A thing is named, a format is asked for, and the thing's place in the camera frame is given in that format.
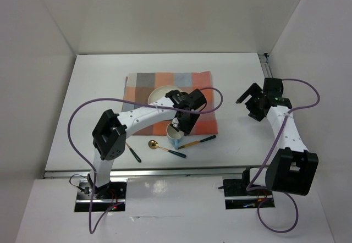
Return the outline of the cream ceramic plate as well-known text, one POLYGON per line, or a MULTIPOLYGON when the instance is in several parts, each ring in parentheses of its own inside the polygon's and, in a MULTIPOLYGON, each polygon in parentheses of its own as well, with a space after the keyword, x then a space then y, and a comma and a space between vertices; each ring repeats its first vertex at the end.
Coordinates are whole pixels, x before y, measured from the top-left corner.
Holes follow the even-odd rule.
POLYGON ((166 97, 166 94, 171 91, 176 91, 177 93, 182 92, 182 90, 178 87, 171 85, 158 87, 150 93, 147 101, 148 105, 158 108, 173 107, 173 101, 170 98, 166 97))

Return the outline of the light blue mug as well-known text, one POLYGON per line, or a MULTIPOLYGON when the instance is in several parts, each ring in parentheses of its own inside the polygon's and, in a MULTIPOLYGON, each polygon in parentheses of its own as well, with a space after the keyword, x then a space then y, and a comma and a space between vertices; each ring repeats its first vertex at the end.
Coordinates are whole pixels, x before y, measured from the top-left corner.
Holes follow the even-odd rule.
POLYGON ((182 131, 177 131, 171 125, 168 125, 166 128, 166 135, 167 135, 168 141, 177 150, 184 137, 184 133, 182 131))

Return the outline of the checkered orange blue cloth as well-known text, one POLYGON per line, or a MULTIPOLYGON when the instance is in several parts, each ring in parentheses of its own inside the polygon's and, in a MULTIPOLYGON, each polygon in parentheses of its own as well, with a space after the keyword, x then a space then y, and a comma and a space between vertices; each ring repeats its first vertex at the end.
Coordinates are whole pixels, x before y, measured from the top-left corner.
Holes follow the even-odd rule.
MULTIPOLYGON (((126 77, 123 99, 136 103, 148 103, 150 94, 162 86, 175 86, 181 91, 190 93, 194 89, 212 87, 212 75, 210 71, 201 73, 130 73, 126 77)), ((214 107, 213 90, 204 90, 202 93, 207 99, 207 106, 203 111, 209 111, 214 107)), ((137 108, 123 103, 122 112, 137 108)), ((166 136, 167 122, 162 121, 148 128, 138 131, 134 135, 166 136)), ((215 135, 218 134, 215 113, 203 114, 198 118, 190 135, 215 135)))

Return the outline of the gold fork green handle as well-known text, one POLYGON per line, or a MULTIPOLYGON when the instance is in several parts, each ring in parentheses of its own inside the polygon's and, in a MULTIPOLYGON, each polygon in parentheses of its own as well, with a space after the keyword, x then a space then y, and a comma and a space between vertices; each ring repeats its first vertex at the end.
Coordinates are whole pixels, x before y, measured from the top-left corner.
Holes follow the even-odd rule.
POLYGON ((130 145, 128 143, 126 143, 127 148, 129 149, 129 151, 131 152, 131 154, 134 156, 134 158, 141 163, 142 160, 141 158, 137 155, 137 153, 130 147, 130 145))

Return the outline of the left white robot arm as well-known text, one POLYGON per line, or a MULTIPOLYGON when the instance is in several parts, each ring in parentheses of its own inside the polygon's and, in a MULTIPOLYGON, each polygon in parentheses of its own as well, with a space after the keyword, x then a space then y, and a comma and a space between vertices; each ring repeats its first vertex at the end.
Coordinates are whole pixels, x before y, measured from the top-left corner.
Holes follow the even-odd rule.
POLYGON ((95 156, 94 170, 88 175, 90 194, 95 198, 109 194, 112 165, 123 154, 127 138, 165 120, 177 132, 189 135, 200 116, 197 110, 206 103, 199 89, 191 93, 172 90, 151 103, 150 107, 121 113, 114 113, 111 109, 103 112, 92 132, 95 156))

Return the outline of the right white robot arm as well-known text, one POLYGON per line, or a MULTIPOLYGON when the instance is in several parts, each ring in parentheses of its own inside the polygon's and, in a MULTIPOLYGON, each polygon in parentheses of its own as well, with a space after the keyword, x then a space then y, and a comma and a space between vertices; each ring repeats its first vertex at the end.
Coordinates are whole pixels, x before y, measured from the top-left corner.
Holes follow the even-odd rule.
POLYGON ((293 107, 283 97, 283 80, 266 78, 263 86, 253 83, 236 101, 245 103, 249 117, 260 122, 266 118, 275 140, 262 166, 241 179, 241 191, 247 195, 258 189, 306 196, 311 188, 318 156, 309 152, 295 125, 293 107))

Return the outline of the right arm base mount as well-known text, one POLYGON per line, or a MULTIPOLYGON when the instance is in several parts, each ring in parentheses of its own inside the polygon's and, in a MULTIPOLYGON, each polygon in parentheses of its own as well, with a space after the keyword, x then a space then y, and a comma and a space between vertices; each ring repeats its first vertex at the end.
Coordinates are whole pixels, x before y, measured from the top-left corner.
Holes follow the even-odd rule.
POLYGON ((226 209, 252 209, 261 203, 263 208, 275 207, 271 192, 266 190, 247 191, 250 182, 250 170, 247 167, 241 174, 241 178, 223 179, 222 185, 218 187, 224 193, 226 209))

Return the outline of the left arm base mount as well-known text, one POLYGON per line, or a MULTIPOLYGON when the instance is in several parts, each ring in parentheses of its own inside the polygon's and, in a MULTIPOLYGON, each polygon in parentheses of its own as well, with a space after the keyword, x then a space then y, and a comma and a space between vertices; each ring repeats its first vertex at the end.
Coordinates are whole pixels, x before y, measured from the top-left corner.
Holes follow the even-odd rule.
POLYGON ((92 200, 92 212, 124 212, 127 193, 126 179, 113 179, 107 188, 97 194, 92 192, 92 188, 87 177, 81 174, 74 174, 69 179, 69 184, 76 188, 76 199, 74 212, 89 212, 90 201, 92 200))

